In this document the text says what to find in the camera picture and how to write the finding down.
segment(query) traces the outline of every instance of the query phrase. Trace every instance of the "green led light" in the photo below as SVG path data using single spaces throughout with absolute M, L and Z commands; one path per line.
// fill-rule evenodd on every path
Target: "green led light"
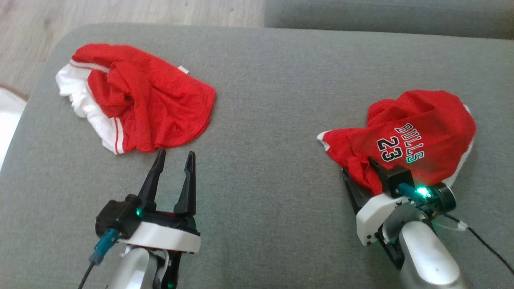
M 422 195 L 423 197 L 430 196 L 430 191 L 426 187 L 419 187 L 416 189 L 416 193 Z

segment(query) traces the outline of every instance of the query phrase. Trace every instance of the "white cable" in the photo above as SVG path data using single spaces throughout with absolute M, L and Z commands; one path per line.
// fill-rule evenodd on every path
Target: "white cable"
M 451 228 L 451 227 L 448 227 L 448 226 L 445 226 L 445 225 L 442 225 L 442 224 L 439 224 L 439 223 L 436 223 L 436 222 L 434 222 L 433 224 L 437 225 L 437 226 L 439 226 L 441 228 L 445 228 L 447 230 L 455 231 L 455 232 L 464 232 L 464 231 L 466 231 L 468 229 L 468 225 L 466 223 L 462 222 L 462 221 L 460 221 L 458 226 L 455 227 L 455 228 Z
M 168 266 L 170 265 L 169 264 L 170 263 L 170 254 L 168 253 L 168 251 L 167 250 L 161 250 L 161 252 L 164 253 L 164 265 L 155 274 L 155 278 L 157 278 L 159 280 L 159 283 L 161 283 L 162 280 L 164 279 L 164 275 L 166 273 L 166 270 L 168 270 Z

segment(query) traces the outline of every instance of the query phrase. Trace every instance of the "number 23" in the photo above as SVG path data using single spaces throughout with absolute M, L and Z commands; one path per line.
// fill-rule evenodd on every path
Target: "number 23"
M 403 156 L 403 152 L 401 148 L 398 147 L 400 144 L 400 140 L 396 136 L 392 136 L 391 140 L 387 140 L 385 138 L 381 138 L 377 141 L 378 150 L 382 152 L 382 159 L 384 161 L 392 161 L 394 159 L 400 158 Z M 387 152 L 387 148 L 394 148 L 394 151 L 389 153 Z

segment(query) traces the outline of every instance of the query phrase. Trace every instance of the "gray couch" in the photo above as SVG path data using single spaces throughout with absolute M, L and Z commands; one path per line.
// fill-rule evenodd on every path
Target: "gray couch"
M 514 49 L 506 40 L 399 33 L 109 24 L 64 37 L 48 59 L 0 172 L 0 288 L 79 284 L 98 241 L 95 217 L 137 193 L 155 154 L 120 156 L 59 96 L 55 74 L 90 42 L 134 45 L 217 89 L 212 122 L 168 150 L 157 195 L 172 210 L 196 152 L 201 249 L 179 289 L 399 288 L 379 244 L 362 246 L 338 165 L 316 140 L 365 124 L 373 102 L 444 89 L 472 109 L 474 148 L 454 214 L 514 262 Z M 512 288 L 473 236 L 438 230 L 476 288 Z M 117 245 L 86 288 L 105 288 Z
M 514 39 L 514 1 L 267 0 L 265 26 Z

